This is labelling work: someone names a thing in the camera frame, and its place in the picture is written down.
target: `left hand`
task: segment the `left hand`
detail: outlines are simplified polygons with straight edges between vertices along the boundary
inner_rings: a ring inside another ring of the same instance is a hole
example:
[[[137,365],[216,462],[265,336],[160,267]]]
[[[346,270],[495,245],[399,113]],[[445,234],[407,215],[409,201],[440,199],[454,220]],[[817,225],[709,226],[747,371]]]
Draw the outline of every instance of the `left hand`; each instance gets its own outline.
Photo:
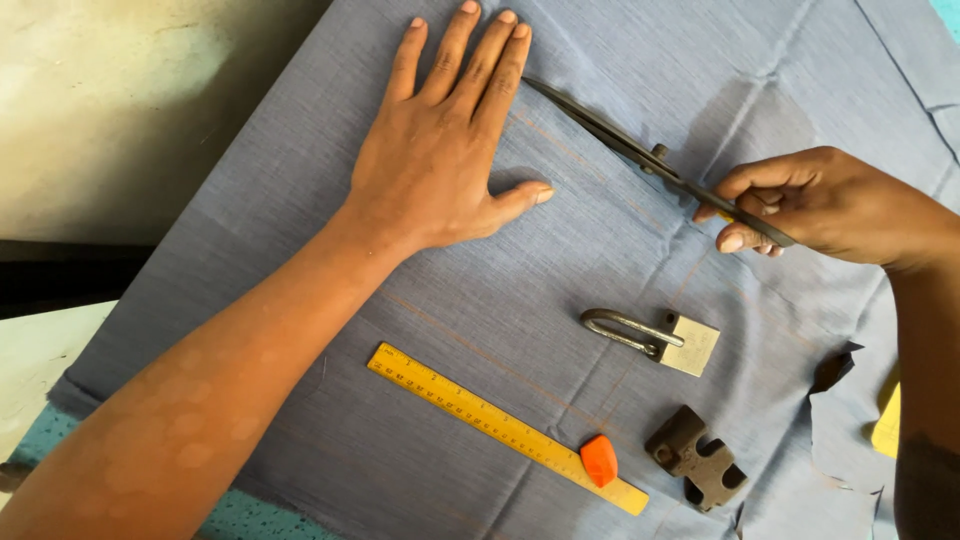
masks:
[[[457,81],[480,6],[453,15],[423,88],[414,93],[427,25],[400,43],[380,113],[360,149],[342,212],[355,226],[388,231],[411,251],[489,236],[554,189],[524,182],[491,196],[493,153],[530,50],[531,29],[502,12]]]

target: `yellow object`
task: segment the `yellow object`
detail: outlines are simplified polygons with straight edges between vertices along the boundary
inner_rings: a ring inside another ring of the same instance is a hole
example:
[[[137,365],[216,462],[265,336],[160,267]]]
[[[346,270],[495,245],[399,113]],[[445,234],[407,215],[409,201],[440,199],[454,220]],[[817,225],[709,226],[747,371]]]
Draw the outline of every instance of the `yellow object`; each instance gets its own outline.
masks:
[[[890,401],[883,409],[879,422],[874,427],[871,437],[874,450],[881,454],[897,457],[897,447],[900,443],[900,384],[894,388]]]
[[[580,455],[456,382],[381,343],[367,367],[573,483],[637,515],[650,497],[622,479],[597,487]]]

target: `hand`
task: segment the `hand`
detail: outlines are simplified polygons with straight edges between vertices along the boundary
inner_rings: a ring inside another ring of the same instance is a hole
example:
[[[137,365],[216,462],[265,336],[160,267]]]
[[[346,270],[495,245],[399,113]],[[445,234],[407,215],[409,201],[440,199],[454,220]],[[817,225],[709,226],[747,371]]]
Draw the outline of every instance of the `hand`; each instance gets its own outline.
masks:
[[[480,6],[467,1],[450,22],[419,93],[414,80],[427,25],[403,37],[380,113],[360,149],[342,211],[361,227],[390,230],[413,251],[489,236],[554,189],[525,182],[492,197],[493,153],[530,49],[529,25],[502,12],[458,82]]]
[[[735,167],[715,188],[724,199],[822,254],[900,269],[923,265],[960,246],[960,216],[920,190],[830,147]],[[716,209],[701,205],[693,221]],[[782,248],[742,223],[717,235],[723,253]]]

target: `ruler numbers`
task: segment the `ruler numbers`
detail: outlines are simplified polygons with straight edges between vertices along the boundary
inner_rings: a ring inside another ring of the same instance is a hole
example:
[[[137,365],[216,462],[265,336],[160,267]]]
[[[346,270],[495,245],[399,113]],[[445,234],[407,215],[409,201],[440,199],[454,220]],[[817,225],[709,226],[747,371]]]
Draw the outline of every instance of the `ruler numbers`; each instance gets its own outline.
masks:
[[[615,479],[603,489],[597,487],[578,454],[388,343],[380,344],[367,367],[633,515],[637,515],[649,499],[621,479]]]

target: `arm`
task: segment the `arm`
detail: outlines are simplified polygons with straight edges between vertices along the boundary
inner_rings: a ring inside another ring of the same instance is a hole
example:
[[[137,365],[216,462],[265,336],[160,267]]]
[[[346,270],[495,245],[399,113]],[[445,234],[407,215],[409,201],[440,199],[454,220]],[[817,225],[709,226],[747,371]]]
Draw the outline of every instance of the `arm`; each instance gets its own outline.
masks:
[[[531,33],[502,13],[457,83],[479,16],[474,2],[457,11],[416,95],[427,29],[414,21],[344,206],[67,436],[0,512],[0,538],[189,538],[303,373],[401,262],[492,234],[552,195],[540,182],[487,190]]]
[[[895,507],[903,540],[960,534],[960,216],[835,149],[741,165],[716,188],[798,242],[881,264],[893,286],[900,346],[900,452]],[[715,210],[702,207],[702,222]],[[780,254],[730,224],[717,249]]]

